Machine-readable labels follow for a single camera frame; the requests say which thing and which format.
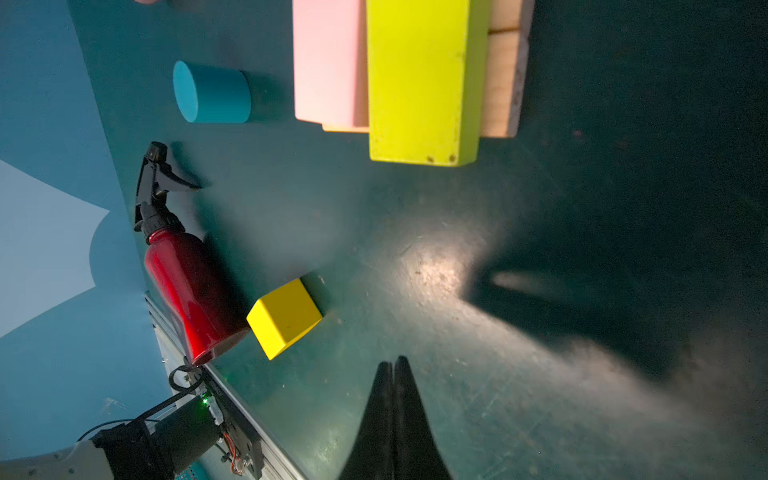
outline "spray bottle head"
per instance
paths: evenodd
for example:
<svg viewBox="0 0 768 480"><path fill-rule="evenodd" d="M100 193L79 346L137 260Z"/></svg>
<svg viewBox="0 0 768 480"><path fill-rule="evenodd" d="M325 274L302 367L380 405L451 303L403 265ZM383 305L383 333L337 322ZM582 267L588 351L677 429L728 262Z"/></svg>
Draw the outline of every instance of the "spray bottle head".
<svg viewBox="0 0 768 480"><path fill-rule="evenodd" d="M136 207L134 230L142 232L149 243L149 237L160 229L173 227L184 230L179 218L168 210L165 200L169 191L193 191L195 184L178 177L166 158L168 147L153 141L141 162L139 182L136 186Z"/></svg>

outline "table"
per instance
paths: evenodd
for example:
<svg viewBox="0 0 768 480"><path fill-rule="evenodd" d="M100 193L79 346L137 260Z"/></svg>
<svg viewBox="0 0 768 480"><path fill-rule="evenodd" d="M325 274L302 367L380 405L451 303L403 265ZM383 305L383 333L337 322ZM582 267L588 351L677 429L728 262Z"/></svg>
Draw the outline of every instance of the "table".
<svg viewBox="0 0 768 480"><path fill-rule="evenodd" d="M149 141L243 304L302 276L325 319L215 361L308 478L378 362L410 358L456 478L766 473L764 28L746 2L539 0L521 129L476 164L368 160L293 118L290 2L70 1L132 210ZM243 125L187 124L183 59L239 68ZM144 248L137 235L137 245Z"/></svg>

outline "pink object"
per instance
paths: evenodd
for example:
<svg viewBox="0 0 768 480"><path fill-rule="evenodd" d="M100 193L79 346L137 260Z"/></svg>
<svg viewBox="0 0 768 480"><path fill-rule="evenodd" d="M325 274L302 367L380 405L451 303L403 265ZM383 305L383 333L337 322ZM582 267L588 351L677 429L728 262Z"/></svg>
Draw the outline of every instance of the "pink object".
<svg viewBox="0 0 768 480"><path fill-rule="evenodd" d="M293 0L296 118L368 125L365 0Z"/></svg>

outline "red spray bottle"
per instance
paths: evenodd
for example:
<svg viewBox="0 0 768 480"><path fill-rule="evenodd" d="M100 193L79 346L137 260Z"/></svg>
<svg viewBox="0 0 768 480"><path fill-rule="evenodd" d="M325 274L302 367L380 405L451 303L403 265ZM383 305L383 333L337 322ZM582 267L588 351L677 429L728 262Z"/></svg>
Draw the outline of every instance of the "red spray bottle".
<svg viewBox="0 0 768 480"><path fill-rule="evenodd" d="M167 147L152 142L141 164L136 189L136 224L149 245L144 265L174 311L177 334L186 340L187 358L199 366L232 348L248 333L245 318L208 258L203 242L184 231L165 206L169 191L199 187L179 178L166 163Z"/></svg>

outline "blue cylinder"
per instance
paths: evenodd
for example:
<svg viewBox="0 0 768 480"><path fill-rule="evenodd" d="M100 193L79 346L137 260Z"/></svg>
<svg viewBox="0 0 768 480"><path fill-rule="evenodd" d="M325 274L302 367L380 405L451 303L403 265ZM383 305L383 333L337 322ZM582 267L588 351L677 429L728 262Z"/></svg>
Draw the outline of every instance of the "blue cylinder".
<svg viewBox="0 0 768 480"><path fill-rule="evenodd" d="M174 93L190 123L242 124L250 116L250 89L239 70L177 61Z"/></svg>

